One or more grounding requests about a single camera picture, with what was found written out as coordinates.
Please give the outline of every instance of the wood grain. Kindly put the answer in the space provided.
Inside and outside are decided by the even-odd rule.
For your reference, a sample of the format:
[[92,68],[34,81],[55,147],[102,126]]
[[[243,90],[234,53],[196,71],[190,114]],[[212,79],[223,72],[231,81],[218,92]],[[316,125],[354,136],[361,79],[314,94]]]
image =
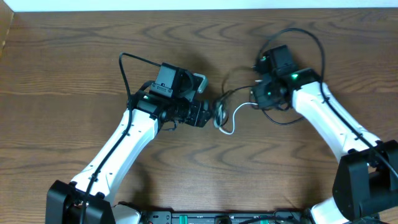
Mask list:
[[[0,222],[42,223],[46,193],[92,160],[118,125],[126,96],[125,51],[205,74],[206,96],[247,85],[264,39],[286,27],[315,33],[326,82],[340,103],[381,139],[397,139],[398,10],[313,9],[18,13],[0,62]],[[286,34],[303,67],[319,69],[306,36]],[[157,69],[125,60],[134,91]],[[232,99],[247,100],[247,91]],[[280,121],[293,112],[271,112]],[[331,196],[337,163],[307,122],[275,126],[243,108],[225,136],[211,124],[161,132],[127,174],[116,201],[175,210],[305,208]],[[398,210],[382,213],[398,223]]]

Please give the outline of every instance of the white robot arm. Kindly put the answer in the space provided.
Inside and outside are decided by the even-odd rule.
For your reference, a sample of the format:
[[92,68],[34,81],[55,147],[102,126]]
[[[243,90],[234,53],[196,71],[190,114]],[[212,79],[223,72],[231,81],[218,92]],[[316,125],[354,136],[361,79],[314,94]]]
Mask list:
[[[329,97],[329,102],[347,120],[350,125],[357,129],[373,146],[380,139],[361,126],[330,93],[327,85],[322,83],[323,91]],[[292,98],[293,108],[302,114],[318,131],[322,138],[333,151],[337,161],[348,154],[350,149],[362,151],[368,149],[362,141],[359,141],[343,122],[325,103],[321,93],[319,82],[303,85],[301,89],[295,90]],[[315,223],[342,224],[348,220],[341,214],[333,197],[315,205],[311,209]]]
[[[302,29],[282,30],[271,40],[288,31],[311,36],[324,56],[319,40]],[[321,89],[323,76],[320,77],[311,68],[298,70],[287,46],[262,53],[268,43],[260,50],[254,66],[262,76],[262,82],[246,86],[252,87],[251,96],[256,100],[256,103],[250,104],[258,105],[263,111],[294,108],[309,120],[339,162],[333,197],[310,209],[311,222],[343,224],[397,206],[398,174],[395,169],[398,168],[398,143],[380,142],[377,136],[362,127],[336,101],[325,83],[322,83]],[[160,67],[156,81],[144,84],[132,100],[121,64],[122,55]],[[57,180],[51,186],[47,194],[46,223],[75,223],[80,219],[80,223],[138,224],[141,213],[137,210],[121,204],[112,205],[120,183],[142,149],[168,121],[173,121],[175,125],[178,121],[203,127],[213,118],[215,126],[221,129],[225,114],[223,104],[232,93],[242,89],[223,94],[210,109],[206,101],[194,100],[195,93],[202,93],[207,86],[205,76],[191,74],[166,63],[159,65],[134,55],[123,53],[121,56],[119,64],[129,96],[129,108],[98,155],[69,184]],[[144,92],[149,86],[150,92]],[[368,164],[377,167],[370,175]],[[246,217],[240,224],[269,219],[261,215],[254,217],[257,218],[248,220]],[[275,214],[273,220],[298,223],[296,218],[283,219],[275,217]],[[187,220],[180,219],[180,223],[187,224]]]

